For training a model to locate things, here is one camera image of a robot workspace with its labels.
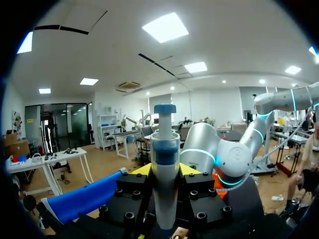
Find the air conditioner vent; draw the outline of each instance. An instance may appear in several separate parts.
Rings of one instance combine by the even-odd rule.
[[[127,92],[124,90],[120,90],[120,89],[115,89],[116,92],[121,93],[121,94],[126,94]]]
[[[124,82],[123,84],[120,84],[119,87],[122,89],[136,89],[140,87],[141,85],[139,83],[130,81],[130,82]]]

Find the poster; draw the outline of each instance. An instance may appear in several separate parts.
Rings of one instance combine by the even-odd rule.
[[[12,130],[16,131],[19,139],[21,138],[21,125],[22,119],[20,113],[12,111]]]

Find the blue tube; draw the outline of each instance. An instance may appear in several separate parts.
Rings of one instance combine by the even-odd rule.
[[[120,171],[82,188],[49,198],[48,203],[62,223],[77,219],[78,213],[90,213],[107,203],[116,190]]]

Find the square ceiling light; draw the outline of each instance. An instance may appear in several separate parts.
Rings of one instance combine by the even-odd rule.
[[[285,72],[289,73],[289,74],[292,74],[292,75],[295,75],[295,74],[297,74],[300,71],[301,71],[301,68],[299,68],[297,66],[290,66],[290,67],[287,68],[287,70]]]
[[[159,43],[189,34],[175,12],[161,16],[143,26],[142,29],[154,37]]]
[[[80,85],[93,86],[98,81],[99,81],[98,79],[83,78],[83,80],[81,81]]]
[[[39,89],[40,94],[51,94],[51,89]]]
[[[25,37],[17,54],[32,51],[32,37],[33,37],[33,31],[29,32],[28,35]]]
[[[197,62],[193,64],[188,64],[184,66],[189,73],[196,73],[201,71],[207,71],[205,62]]]

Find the cardboard box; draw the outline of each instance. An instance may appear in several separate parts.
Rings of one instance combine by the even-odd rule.
[[[22,156],[30,154],[28,140],[20,140],[5,148],[6,155]]]
[[[2,136],[2,139],[5,147],[18,141],[16,133],[5,134]]]

